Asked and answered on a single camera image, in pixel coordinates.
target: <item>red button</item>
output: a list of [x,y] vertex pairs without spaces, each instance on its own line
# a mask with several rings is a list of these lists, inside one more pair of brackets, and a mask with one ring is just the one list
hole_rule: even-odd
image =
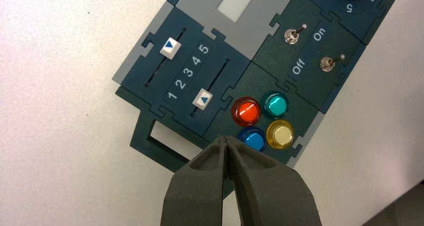
[[259,103],[251,97],[243,97],[232,106],[232,118],[241,126],[254,125],[261,116]]

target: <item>blue triangle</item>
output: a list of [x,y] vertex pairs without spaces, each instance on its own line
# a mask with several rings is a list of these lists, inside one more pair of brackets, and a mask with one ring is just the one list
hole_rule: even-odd
[[166,43],[165,47],[172,48],[173,46],[172,46],[172,44],[171,44],[171,41],[168,41],[168,42]]

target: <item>yellow button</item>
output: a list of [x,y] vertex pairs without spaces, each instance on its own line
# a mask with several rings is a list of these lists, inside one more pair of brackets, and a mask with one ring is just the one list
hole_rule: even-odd
[[295,133],[293,127],[285,120],[276,120],[272,122],[266,130],[266,140],[268,144],[275,149],[285,149],[289,147]]

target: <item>white rectangle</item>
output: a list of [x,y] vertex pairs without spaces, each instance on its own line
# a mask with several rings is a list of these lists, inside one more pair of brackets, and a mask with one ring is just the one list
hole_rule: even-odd
[[242,15],[251,0],[222,0],[218,10],[234,22]]

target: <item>push button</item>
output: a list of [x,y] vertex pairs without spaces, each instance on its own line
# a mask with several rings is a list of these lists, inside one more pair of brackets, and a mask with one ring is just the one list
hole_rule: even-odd
[[251,97],[238,99],[232,106],[232,118],[241,126],[254,125],[261,116],[259,103]]
[[274,149],[283,150],[288,148],[295,138],[295,132],[291,124],[285,120],[272,122],[266,130],[266,141]]
[[286,96],[277,91],[265,94],[260,104],[264,112],[274,119],[282,118],[289,109],[289,102]]
[[238,139],[255,150],[262,150],[265,147],[265,134],[256,127],[250,127],[242,130],[238,134]]

